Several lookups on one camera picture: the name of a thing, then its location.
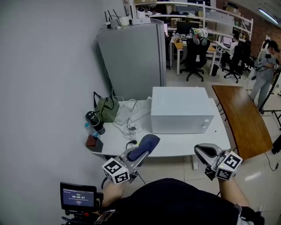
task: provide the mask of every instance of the black shirt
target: black shirt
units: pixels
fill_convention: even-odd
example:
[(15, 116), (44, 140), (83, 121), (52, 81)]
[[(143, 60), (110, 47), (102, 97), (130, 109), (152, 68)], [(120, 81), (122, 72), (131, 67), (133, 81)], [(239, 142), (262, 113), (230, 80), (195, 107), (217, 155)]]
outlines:
[[(105, 210), (112, 212), (104, 216), (102, 224), (236, 225), (239, 217), (233, 203), (170, 178), (149, 183)], [(264, 224), (260, 214), (250, 208), (243, 207), (241, 216), (250, 218), (254, 224)]]

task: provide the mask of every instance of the water bottle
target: water bottle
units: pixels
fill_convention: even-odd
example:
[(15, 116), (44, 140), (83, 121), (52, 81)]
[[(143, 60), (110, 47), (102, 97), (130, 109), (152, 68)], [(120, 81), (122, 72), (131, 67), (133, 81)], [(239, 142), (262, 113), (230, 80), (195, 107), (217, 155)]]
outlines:
[(86, 118), (88, 119), (89, 123), (91, 124), (91, 126), (94, 127), (94, 129), (99, 133), (99, 134), (104, 134), (105, 133), (105, 128), (102, 125), (102, 122), (100, 121), (100, 119), (95, 115), (95, 113), (99, 112), (93, 112), (93, 111), (89, 111), (86, 114)]
[(95, 138), (98, 137), (98, 132), (89, 123), (85, 123), (85, 128), (87, 129), (89, 135), (92, 135)]

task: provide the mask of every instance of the timer display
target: timer display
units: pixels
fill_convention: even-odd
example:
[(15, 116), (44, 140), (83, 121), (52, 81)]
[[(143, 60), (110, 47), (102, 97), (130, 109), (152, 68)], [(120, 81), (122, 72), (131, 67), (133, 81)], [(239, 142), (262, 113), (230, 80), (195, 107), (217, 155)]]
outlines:
[(93, 207), (94, 193), (63, 189), (63, 202), (66, 205)]

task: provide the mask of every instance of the ceiling light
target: ceiling light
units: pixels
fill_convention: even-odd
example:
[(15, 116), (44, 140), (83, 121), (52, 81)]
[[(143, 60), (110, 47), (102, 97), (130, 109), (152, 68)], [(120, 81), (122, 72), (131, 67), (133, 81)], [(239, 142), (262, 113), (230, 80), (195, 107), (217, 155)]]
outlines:
[(268, 15), (268, 14), (267, 14), (265, 11), (263, 11), (262, 9), (259, 9), (259, 11), (260, 11), (262, 14), (264, 14), (265, 16), (267, 16), (269, 19), (271, 19), (274, 23), (279, 24), (276, 19), (274, 19), (273, 17), (271, 17), (270, 15)]

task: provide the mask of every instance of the black thermos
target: black thermos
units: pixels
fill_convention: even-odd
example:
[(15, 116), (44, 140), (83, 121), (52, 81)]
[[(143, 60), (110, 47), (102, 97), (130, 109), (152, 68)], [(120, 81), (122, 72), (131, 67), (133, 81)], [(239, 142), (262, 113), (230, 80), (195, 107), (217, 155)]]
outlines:
[(91, 124), (91, 126), (93, 126), (95, 128), (95, 130), (99, 133), (99, 134), (104, 134), (105, 133), (105, 128), (102, 125), (100, 119), (95, 115), (95, 113), (97, 113), (98, 111), (89, 111), (86, 114), (86, 119), (89, 121), (89, 123)]

